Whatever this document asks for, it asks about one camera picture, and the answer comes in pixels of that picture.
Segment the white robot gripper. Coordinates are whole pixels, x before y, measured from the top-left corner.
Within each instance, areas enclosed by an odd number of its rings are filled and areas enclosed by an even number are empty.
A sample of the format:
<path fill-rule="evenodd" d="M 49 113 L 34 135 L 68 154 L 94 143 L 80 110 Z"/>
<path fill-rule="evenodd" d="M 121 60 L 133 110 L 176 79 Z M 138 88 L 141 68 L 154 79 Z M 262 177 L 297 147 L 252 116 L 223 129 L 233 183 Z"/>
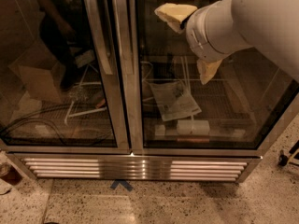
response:
<path fill-rule="evenodd" d="M 154 10 L 174 32 L 181 34 L 186 23 L 186 39 L 191 51 L 199 58 L 197 69 L 200 81 L 206 85 L 217 73 L 222 59 L 229 56 L 214 48 L 206 31 L 207 14 L 211 6 L 197 9 L 196 6 L 165 3 Z"/>

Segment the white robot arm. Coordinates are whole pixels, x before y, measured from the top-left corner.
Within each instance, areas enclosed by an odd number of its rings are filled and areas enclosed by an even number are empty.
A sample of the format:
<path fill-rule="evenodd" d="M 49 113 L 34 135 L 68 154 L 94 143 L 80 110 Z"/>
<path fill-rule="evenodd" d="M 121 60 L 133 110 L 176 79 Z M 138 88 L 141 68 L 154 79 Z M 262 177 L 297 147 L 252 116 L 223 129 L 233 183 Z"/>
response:
<path fill-rule="evenodd" d="M 202 84 L 225 58 L 248 48 L 299 81 L 299 0 L 220 0 L 201 8 L 165 3 L 155 14 L 186 35 Z"/>

